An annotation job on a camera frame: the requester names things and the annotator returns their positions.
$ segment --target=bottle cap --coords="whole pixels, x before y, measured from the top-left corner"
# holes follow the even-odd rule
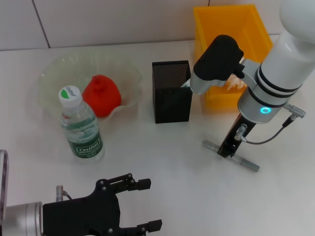
[[[66,108],[73,108],[80,105],[82,95],[76,86],[63,87],[59,92],[59,101]]]

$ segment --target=plastic bottle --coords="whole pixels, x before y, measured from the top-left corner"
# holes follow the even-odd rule
[[[105,151],[97,118],[80,90],[66,86],[60,90],[59,100],[63,105],[61,124],[74,156],[83,162],[100,160]]]

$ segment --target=white tabletop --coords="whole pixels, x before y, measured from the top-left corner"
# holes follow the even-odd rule
[[[237,114],[204,114],[202,97],[194,95],[189,122],[155,124],[151,63],[189,59],[192,67],[192,41],[110,47],[129,56],[144,81],[138,108],[100,124],[106,157],[97,165],[73,161],[59,124],[36,101],[41,71],[73,48],[0,52],[0,147],[10,158],[9,206],[53,202],[59,184],[71,197],[84,197],[100,178],[133,173],[152,186],[118,194],[121,227],[162,219],[152,236],[315,235],[315,74],[290,101],[308,112],[304,119],[270,143],[238,149],[261,166],[253,173],[201,146],[205,137],[221,144]],[[271,137],[288,116],[280,111],[248,140]]]

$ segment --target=black mesh pen holder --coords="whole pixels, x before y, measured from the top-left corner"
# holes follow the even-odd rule
[[[187,60],[152,63],[156,123],[189,121],[192,91],[181,86],[190,78]]]

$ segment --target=yellow plastic bin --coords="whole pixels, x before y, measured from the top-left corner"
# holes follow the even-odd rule
[[[194,56],[197,61],[220,34],[233,37],[244,57],[262,62],[272,48],[272,42],[255,5],[195,7],[196,36]],[[211,112],[234,112],[245,88],[212,87],[206,93],[206,105]]]

